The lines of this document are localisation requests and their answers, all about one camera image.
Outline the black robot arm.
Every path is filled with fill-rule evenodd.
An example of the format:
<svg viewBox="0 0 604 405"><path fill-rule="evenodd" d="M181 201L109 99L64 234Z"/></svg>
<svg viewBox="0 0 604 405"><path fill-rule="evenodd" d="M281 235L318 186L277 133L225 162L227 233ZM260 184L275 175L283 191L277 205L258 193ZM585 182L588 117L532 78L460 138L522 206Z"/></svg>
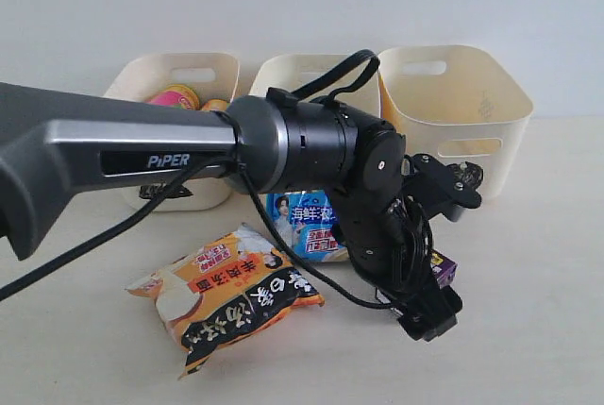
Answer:
<svg viewBox="0 0 604 405"><path fill-rule="evenodd" d="M191 178L240 193L324 191L355 271L429 341L456 324L461 298L433 276L430 219L455 220L479 196L431 156L408 157L387 121L272 89L224 111L1 87L1 234L24 260L76 195Z"/></svg>

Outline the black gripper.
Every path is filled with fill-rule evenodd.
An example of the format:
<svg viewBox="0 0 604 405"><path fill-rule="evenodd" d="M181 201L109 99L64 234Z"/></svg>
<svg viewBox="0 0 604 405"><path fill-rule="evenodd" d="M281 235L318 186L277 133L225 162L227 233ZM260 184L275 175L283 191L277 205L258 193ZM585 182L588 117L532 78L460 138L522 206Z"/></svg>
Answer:
<svg viewBox="0 0 604 405"><path fill-rule="evenodd" d="M405 182L375 190L338 185L329 190L329 201L353 269L390 302L366 301L346 290L342 296L365 309L403 310L398 324L415 341L430 342L457 325L462 299L451 287L440 289L432 275L429 218Z"/></svg>

